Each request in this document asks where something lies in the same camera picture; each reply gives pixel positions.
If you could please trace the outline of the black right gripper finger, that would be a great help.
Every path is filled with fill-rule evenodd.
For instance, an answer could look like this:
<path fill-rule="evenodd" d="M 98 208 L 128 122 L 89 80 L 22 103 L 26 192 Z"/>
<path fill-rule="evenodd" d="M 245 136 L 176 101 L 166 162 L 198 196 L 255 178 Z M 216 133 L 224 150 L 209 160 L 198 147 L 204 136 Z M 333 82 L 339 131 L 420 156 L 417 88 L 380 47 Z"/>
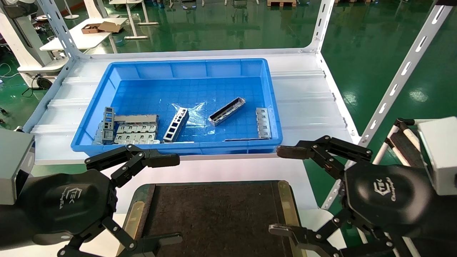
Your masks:
<path fill-rule="evenodd" d="M 357 217 L 354 211 L 342 209 L 317 231 L 280 223 L 269 225 L 268 231 L 273 235 L 289 237 L 297 248 L 316 252 L 320 257 L 379 257 L 392 252 L 395 248 L 394 243 L 381 230 L 374 230 L 374 233 L 379 233 L 374 241 L 338 250 L 330 244 L 328 238 L 347 221 L 352 225 L 366 224 L 366 221 Z"/>
<path fill-rule="evenodd" d="M 285 159 L 311 159 L 334 179 L 342 179 L 345 173 L 345 166 L 336 156 L 354 162 L 372 159 L 370 149 L 330 136 L 315 141 L 300 140 L 295 146 L 279 145 L 276 154 Z"/>

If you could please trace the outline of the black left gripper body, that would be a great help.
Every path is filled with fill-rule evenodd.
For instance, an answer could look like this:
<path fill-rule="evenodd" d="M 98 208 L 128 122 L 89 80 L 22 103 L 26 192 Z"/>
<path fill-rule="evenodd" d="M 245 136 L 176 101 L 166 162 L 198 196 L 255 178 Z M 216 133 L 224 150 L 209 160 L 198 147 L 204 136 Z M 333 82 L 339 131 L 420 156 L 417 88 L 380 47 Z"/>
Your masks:
<path fill-rule="evenodd" d="M 16 244 L 53 245 L 72 238 L 89 242 L 116 211 L 116 188 L 97 170 L 26 181 L 16 202 Z"/>

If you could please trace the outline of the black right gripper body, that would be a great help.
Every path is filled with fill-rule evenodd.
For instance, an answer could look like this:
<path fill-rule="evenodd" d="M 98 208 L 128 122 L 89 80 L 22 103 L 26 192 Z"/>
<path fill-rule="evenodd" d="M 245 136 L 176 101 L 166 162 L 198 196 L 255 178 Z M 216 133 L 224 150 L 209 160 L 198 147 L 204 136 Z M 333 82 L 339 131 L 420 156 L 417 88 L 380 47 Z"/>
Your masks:
<path fill-rule="evenodd" d="M 421 168 L 357 163 L 344 174 L 346 200 L 354 219 L 392 235 L 443 235 L 441 203 Z"/>

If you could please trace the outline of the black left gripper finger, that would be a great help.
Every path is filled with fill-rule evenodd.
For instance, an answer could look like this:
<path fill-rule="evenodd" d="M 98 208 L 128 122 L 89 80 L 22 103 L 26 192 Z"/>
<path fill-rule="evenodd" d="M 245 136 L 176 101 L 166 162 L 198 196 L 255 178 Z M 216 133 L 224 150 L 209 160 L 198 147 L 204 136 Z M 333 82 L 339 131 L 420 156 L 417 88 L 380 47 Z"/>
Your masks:
<path fill-rule="evenodd" d="M 111 217 L 101 220 L 103 227 L 108 230 L 124 246 L 120 257 L 155 257 L 161 246 L 182 242 L 181 233 L 153 235 L 134 240 Z M 85 241 L 82 236 L 74 236 L 70 242 L 59 250 L 58 257 L 97 257 L 95 254 L 82 252 L 81 245 Z"/>
<path fill-rule="evenodd" d="M 88 170 L 103 171 L 121 165 L 111 174 L 111 183 L 121 188 L 146 167 L 173 167 L 180 164 L 176 153 L 162 154 L 155 148 L 142 149 L 133 144 L 118 147 L 85 160 Z"/>

